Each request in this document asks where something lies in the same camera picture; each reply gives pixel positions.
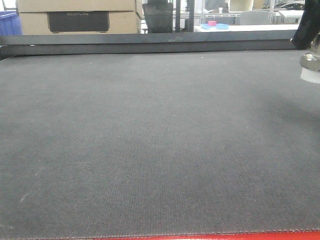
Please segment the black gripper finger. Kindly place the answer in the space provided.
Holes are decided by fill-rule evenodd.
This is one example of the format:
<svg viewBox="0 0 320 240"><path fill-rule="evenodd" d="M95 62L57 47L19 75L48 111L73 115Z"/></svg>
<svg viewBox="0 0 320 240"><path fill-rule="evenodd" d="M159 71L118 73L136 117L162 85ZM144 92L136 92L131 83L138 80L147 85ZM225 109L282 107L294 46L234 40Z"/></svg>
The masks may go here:
<svg viewBox="0 0 320 240"><path fill-rule="evenodd" d="M320 32L320 1L306 0L298 29L291 39L298 50L306 50Z"/></svg>

